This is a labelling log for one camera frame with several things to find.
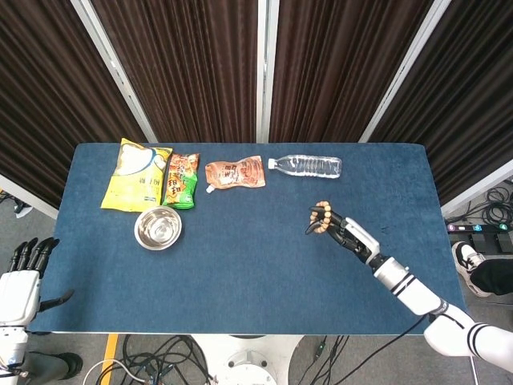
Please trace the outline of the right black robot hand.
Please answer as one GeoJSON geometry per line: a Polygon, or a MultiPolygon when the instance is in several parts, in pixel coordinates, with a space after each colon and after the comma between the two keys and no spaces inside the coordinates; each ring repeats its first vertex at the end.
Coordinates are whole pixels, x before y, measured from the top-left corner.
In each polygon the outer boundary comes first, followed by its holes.
{"type": "Polygon", "coordinates": [[[354,253],[365,265],[381,263],[380,244],[356,221],[334,212],[328,201],[317,202],[310,209],[305,234],[329,234],[339,245],[354,253]]]}

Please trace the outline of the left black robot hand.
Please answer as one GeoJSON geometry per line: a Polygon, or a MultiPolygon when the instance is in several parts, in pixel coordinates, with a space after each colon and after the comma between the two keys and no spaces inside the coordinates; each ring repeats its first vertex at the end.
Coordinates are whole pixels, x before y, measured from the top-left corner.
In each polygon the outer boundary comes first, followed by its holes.
{"type": "Polygon", "coordinates": [[[15,248],[7,271],[1,276],[2,327],[26,327],[37,314],[61,306],[72,297],[73,289],[46,301],[40,297],[50,255],[58,244],[58,238],[40,241],[35,237],[15,248]]]}

